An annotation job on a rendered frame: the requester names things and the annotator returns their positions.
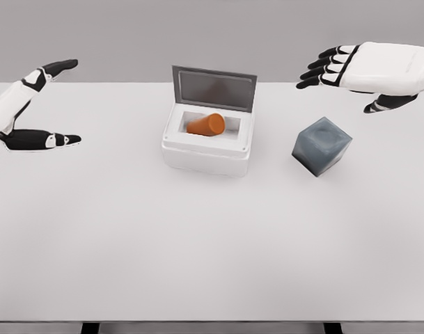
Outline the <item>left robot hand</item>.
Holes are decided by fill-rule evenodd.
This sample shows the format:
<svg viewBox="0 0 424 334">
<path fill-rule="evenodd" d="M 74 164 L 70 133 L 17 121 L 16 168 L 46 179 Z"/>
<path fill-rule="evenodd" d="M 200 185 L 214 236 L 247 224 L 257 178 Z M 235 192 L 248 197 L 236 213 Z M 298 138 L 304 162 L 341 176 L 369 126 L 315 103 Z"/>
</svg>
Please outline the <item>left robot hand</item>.
<svg viewBox="0 0 424 334">
<path fill-rule="evenodd" d="M 68 147 L 81 142 L 75 134 L 60 134 L 42 129 L 17 129 L 15 123 L 32 99 L 66 70 L 78 66 L 77 59 L 48 63 L 12 83 L 0 95 L 0 141 L 10 151 L 36 152 Z"/>
</svg>

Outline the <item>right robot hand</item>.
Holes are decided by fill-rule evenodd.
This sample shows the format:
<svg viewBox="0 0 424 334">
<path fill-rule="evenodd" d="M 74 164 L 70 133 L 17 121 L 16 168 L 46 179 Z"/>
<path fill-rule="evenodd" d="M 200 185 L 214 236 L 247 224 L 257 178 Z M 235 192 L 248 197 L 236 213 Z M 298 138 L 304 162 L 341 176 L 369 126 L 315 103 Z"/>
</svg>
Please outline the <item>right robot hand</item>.
<svg viewBox="0 0 424 334">
<path fill-rule="evenodd" d="M 424 92 L 424 47 L 384 42 L 340 45 L 319 54 L 296 88 L 326 85 L 376 94 L 363 112 L 379 113 L 413 102 Z"/>
</svg>

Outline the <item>grey cube block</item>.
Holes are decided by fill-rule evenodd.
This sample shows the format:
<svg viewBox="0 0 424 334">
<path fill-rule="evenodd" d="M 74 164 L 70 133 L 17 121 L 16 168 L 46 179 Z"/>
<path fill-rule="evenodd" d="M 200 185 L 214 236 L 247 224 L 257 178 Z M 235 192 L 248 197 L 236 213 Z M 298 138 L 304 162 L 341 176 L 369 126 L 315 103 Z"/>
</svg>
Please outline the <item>grey cube block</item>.
<svg viewBox="0 0 424 334">
<path fill-rule="evenodd" d="M 322 117 L 298 134 L 292 156 L 319 177 L 342 158 L 351 142 L 351 136 Z"/>
</svg>

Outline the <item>white box with grey lid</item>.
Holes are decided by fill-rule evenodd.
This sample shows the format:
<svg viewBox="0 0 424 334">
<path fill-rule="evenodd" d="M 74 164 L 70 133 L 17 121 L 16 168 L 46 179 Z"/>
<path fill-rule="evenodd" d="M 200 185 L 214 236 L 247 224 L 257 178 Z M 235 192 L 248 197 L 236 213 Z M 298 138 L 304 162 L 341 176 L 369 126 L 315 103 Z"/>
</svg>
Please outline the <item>white box with grey lid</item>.
<svg viewBox="0 0 424 334">
<path fill-rule="evenodd" d="M 175 101 L 162 135 L 165 163 L 173 168 L 243 177 L 249 166 L 255 123 L 257 76 L 174 65 Z M 189 134 L 187 124 L 213 113 L 222 115 L 224 132 Z"/>
</svg>

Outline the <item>orange cup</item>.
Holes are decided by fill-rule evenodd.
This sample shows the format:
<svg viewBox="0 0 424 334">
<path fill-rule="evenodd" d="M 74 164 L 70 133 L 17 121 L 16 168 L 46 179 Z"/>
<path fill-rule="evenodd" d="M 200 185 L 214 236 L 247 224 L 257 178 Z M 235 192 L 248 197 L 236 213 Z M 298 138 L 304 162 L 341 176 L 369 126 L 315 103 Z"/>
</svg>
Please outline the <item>orange cup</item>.
<svg viewBox="0 0 424 334">
<path fill-rule="evenodd" d="M 189 134 L 201 136 L 217 136 L 222 134 L 225 128 L 224 117 L 218 113 L 213 113 L 197 120 L 192 120 L 187 124 L 186 131 Z"/>
</svg>

